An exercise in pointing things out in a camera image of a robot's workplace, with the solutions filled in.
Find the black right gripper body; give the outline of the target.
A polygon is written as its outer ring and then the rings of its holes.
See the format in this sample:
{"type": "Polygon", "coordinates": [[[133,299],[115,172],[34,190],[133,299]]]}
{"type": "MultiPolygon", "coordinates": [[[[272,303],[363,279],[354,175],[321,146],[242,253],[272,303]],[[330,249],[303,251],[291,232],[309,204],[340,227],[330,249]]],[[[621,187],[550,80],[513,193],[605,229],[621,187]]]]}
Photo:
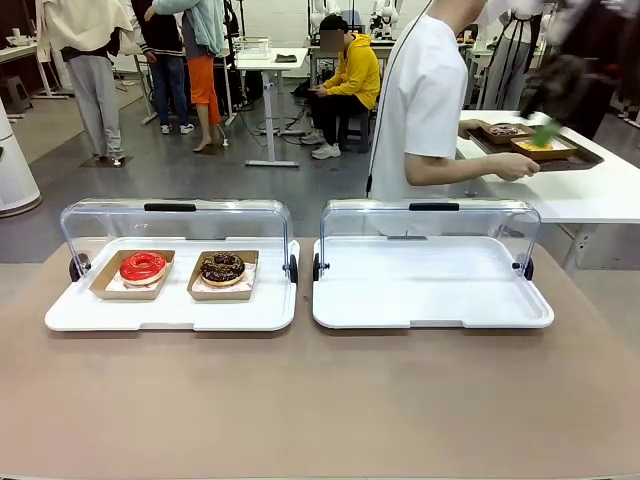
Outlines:
{"type": "Polygon", "coordinates": [[[564,124],[585,91],[587,60],[570,54],[554,54],[541,70],[542,108],[558,124],[564,124]]]}

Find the dark brown serving tray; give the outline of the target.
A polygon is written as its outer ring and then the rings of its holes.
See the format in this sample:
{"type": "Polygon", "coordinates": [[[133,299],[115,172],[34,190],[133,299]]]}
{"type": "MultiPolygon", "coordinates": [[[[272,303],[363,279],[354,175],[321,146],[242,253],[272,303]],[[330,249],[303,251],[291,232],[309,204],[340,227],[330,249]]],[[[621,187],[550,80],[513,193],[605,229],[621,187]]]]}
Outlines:
{"type": "MultiPolygon", "coordinates": [[[[561,139],[577,147],[577,151],[567,159],[552,160],[545,162],[536,162],[540,166],[542,172],[562,172],[562,171],[582,171],[589,170],[599,164],[604,159],[591,152],[585,147],[579,146],[568,140],[565,136],[557,134],[555,138],[561,139]]],[[[485,154],[497,153],[516,153],[511,143],[504,145],[495,145],[491,143],[484,135],[481,128],[470,131],[469,139],[473,141],[485,154]]]]}

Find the person's right forearm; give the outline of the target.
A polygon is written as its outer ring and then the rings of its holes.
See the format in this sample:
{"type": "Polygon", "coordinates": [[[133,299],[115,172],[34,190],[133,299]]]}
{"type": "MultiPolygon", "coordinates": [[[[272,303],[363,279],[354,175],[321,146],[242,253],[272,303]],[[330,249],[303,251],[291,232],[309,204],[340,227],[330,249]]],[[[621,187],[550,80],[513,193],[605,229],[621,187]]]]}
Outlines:
{"type": "Polygon", "coordinates": [[[495,174],[500,162],[497,156],[451,160],[441,157],[406,154],[404,169],[407,182],[414,187],[460,183],[495,174]]]}

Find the person in white shirt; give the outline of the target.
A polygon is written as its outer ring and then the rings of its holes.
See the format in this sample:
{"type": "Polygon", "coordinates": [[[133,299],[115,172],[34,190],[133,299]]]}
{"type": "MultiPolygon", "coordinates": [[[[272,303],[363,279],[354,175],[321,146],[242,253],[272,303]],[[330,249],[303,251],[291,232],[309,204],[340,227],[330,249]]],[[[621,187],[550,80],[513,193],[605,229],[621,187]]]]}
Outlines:
{"type": "Polygon", "coordinates": [[[487,0],[430,0],[402,31],[384,76],[369,166],[367,196],[382,202],[451,197],[458,184],[414,187],[406,154],[456,157],[468,70],[457,35],[487,0]]]}

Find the person in yellow hoodie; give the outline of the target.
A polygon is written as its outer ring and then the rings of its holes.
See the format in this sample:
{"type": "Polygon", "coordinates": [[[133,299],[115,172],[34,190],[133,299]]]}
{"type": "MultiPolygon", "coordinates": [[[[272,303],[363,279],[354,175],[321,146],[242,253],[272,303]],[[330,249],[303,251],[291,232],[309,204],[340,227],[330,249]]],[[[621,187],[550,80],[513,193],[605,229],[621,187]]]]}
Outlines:
{"type": "Polygon", "coordinates": [[[325,160],[341,155],[337,122],[375,107],[381,75],[371,37],[351,31],[342,16],[326,16],[319,33],[321,47],[337,54],[338,68],[330,79],[309,89],[313,126],[300,141],[314,147],[314,159],[325,160]]]}

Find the red glazed donut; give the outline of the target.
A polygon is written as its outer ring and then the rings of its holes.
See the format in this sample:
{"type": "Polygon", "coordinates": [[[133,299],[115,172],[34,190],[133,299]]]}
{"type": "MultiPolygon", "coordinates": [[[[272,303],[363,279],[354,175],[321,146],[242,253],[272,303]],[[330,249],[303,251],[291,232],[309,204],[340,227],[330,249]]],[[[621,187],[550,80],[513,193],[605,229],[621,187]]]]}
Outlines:
{"type": "Polygon", "coordinates": [[[137,252],[127,257],[120,265],[119,274],[128,285],[145,286],[164,276],[166,258],[155,252],[137,252]]]}

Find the person's right hand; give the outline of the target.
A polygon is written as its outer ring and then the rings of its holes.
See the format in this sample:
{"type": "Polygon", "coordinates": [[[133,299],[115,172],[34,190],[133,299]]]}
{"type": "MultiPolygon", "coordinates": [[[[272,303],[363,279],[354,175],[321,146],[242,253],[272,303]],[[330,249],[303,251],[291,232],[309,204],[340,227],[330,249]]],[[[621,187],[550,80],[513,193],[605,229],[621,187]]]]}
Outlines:
{"type": "Polygon", "coordinates": [[[491,156],[492,172],[505,181],[516,181],[531,177],[540,171],[540,166],[519,153],[499,153],[491,156]]]}

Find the person's left hand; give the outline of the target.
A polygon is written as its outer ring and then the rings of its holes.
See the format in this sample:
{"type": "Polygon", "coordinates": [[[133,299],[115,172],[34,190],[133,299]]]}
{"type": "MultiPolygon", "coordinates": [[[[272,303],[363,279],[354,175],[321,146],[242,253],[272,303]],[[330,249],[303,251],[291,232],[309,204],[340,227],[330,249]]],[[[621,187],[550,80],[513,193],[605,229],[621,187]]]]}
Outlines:
{"type": "Polygon", "coordinates": [[[458,124],[458,136],[467,139],[469,132],[479,128],[490,127],[490,124],[479,119],[460,120],[458,124]]]}

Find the bystander in black apron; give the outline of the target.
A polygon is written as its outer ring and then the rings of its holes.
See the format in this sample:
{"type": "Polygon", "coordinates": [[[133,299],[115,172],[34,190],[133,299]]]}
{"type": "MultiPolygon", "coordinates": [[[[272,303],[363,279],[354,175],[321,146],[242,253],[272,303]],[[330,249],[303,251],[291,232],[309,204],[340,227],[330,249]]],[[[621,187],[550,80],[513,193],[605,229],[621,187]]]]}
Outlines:
{"type": "Polygon", "coordinates": [[[520,103],[541,31],[543,0],[487,0],[487,24],[499,20],[502,31],[489,63],[483,110],[513,110],[520,103]]]}

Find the large white table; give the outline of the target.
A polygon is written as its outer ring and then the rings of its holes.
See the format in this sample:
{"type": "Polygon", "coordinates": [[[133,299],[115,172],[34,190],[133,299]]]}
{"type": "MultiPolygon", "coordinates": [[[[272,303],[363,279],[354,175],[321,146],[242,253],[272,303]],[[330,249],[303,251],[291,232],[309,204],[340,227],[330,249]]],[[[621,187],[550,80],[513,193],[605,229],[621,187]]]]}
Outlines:
{"type": "Polygon", "coordinates": [[[466,183],[467,194],[522,200],[533,206],[547,225],[578,227],[562,268],[572,275],[601,225],[640,225],[640,169],[563,127],[560,134],[603,162],[582,171],[545,172],[517,182],[489,175],[466,183]]]}

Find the clear hinged lid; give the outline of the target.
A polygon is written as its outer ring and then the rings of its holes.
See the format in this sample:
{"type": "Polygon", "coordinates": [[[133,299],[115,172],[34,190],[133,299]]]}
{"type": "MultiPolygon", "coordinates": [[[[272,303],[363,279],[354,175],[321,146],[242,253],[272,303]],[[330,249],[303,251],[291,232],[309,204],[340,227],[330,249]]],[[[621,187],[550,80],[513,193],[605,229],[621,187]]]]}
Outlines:
{"type": "Polygon", "coordinates": [[[313,279],[331,265],[331,237],[374,237],[426,241],[431,237],[487,237],[507,248],[509,269],[530,281],[533,249],[541,229],[538,211],[524,201],[496,199],[422,199],[382,202],[331,200],[320,222],[313,259],[313,279]]]}
{"type": "Polygon", "coordinates": [[[291,214],[276,200],[87,198],[62,211],[60,226],[71,253],[68,271],[73,282],[96,264],[91,243],[120,238],[274,240],[282,252],[284,275],[293,284],[299,278],[291,214]]]}

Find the grey plastic stool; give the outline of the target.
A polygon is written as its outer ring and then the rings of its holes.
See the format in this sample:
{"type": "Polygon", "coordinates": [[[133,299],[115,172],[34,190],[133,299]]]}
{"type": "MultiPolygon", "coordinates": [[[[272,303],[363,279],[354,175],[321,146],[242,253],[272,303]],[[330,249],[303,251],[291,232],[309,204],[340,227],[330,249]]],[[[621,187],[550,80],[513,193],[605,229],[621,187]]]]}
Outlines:
{"type": "Polygon", "coordinates": [[[0,78],[0,97],[11,114],[23,114],[32,108],[31,98],[17,75],[0,78]]]}
{"type": "Polygon", "coordinates": [[[338,141],[342,150],[368,153],[371,145],[371,117],[369,112],[343,115],[338,120],[338,141]]]}

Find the white display tray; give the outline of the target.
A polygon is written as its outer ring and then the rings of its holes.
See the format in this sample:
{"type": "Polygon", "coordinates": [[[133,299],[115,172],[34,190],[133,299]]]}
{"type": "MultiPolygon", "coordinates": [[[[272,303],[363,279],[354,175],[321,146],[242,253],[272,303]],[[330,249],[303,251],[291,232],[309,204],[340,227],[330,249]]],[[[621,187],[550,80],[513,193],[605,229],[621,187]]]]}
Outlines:
{"type": "Polygon", "coordinates": [[[332,236],[314,251],[313,317],[330,329],[544,329],[555,319],[518,239],[332,236]]]}
{"type": "Polygon", "coordinates": [[[290,255],[298,257],[300,245],[283,246],[281,237],[229,237],[221,240],[186,240],[179,237],[120,237],[107,243],[91,269],[71,284],[44,317],[53,331],[277,331],[294,317],[297,286],[283,270],[290,255]],[[102,300],[90,291],[107,263],[119,251],[169,250],[173,266],[153,300],[102,300]],[[197,301],[188,282],[204,251],[259,252],[257,278],[247,301],[197,301]]]}

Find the white standing desk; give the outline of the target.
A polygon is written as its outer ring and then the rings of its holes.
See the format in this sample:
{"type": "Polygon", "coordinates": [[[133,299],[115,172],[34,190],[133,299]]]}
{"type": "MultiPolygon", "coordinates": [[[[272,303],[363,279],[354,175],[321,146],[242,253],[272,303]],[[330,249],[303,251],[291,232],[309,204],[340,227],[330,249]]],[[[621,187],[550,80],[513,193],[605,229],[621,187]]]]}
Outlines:
{"type": "Polygon", "coordinates": [[[237,67],[240,71],[250,72],[257,71],[261,74],[262,81],[262,98],[264,104],[265,113],[265,127],[266,127],[266,140],[267,140],[267,159],[266,160],[247,160],[245,165],[247,167],[258,168],[290,168],[295,169],[299,167],[299,163],[295,161],[277,160],[275,153],[275,136],[276,133],[283,134],[286,130],[284,114],[279,114],[279,119],[282,121],[281,127],[278,130],[274,129],[274,117],[272,108],[271,90],[275,88],[278,94],[282,93],[283,73],[296,70],[302,67],[305,58],[308,55],[307,48],[279,48],[272,47],[271,55],[268,59],[239,59],[237,67]],[[294,64],[278,64],[275,62],[276,55],[295,54],[298,58],[298,62],[294,64]]]}

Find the bystander in orange skirt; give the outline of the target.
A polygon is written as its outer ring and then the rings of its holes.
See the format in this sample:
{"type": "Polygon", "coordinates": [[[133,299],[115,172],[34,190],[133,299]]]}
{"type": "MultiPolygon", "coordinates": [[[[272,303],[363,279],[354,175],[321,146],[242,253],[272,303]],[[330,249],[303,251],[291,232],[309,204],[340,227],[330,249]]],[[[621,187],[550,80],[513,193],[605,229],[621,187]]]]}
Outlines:
{"type": "Polygon", "coordinates": [[[195,153],[204,153],[220,137],[221,116],[215,90],[214,59],[225,45],[222,0],[153,0],[144,15],[182,15],[182,37],[189,71],[191,101],[196,107],[202,139],[195,153]]]}

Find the bystander in dark jacket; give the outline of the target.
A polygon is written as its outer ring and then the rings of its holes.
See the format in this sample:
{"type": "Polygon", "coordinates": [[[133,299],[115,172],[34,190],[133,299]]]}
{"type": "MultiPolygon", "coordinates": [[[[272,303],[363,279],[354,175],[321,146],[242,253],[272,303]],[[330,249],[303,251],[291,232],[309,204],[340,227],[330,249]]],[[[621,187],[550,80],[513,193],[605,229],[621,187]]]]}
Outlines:
{"type": "Polygon", "coordinates": [[[153,96],[160,120],[161,133],[168,135],[172,125],[169,100],[179,122],[182,135],[194,130],[189,120],[185,94],[184,48],[180,30],[174,16],[156,16],[145,19],[152,0],[125,0],[137,46],[141,49],[151,70],[153,96]]]}

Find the bystander in beige top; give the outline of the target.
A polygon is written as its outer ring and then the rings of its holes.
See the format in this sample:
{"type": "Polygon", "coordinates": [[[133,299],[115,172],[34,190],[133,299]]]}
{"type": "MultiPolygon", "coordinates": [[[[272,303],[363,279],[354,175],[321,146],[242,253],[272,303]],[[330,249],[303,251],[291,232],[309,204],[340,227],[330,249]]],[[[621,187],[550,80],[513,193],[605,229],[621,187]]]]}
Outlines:
{"type": "Polygon", "coordinates": [[[92,156],[121,166],[126,155],[110,58],[135,42],[125,6],[119,0],[35,0],[35,9],[38,60],[60,53],[92,156]]]}

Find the white desk with grey legs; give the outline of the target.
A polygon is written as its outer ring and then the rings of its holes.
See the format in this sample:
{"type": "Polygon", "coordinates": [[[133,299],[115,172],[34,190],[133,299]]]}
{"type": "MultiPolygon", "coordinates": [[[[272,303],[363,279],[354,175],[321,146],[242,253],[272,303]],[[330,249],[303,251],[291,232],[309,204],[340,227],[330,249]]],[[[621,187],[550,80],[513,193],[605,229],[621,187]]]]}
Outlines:
{"type": "Polygon", "coordinates": [[[48,77],[45,73],[45,68],[43,64],[38,60],[36,44],[13,46],[0,49],[0,65],[4,65],[9,62],[26,57],[35,58],[35,63],[39,72],[40,80],[43,85],[43,89],[34,96],[35,99],[63,100],[70,98],[68,94],[59,93],[57,90],[51,88],[48,77]]]}

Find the white cylindrical appliance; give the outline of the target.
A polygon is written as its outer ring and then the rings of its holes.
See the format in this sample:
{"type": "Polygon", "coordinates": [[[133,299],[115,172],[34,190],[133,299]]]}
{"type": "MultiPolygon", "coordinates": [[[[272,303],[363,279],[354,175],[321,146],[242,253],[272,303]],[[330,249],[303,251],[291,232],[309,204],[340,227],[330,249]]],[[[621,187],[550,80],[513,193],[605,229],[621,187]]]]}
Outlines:
{"type": "Polygon", "coordinates": [[[41,201],[40,190],[0,98],[0,218],[28,212],[41,201]]]}

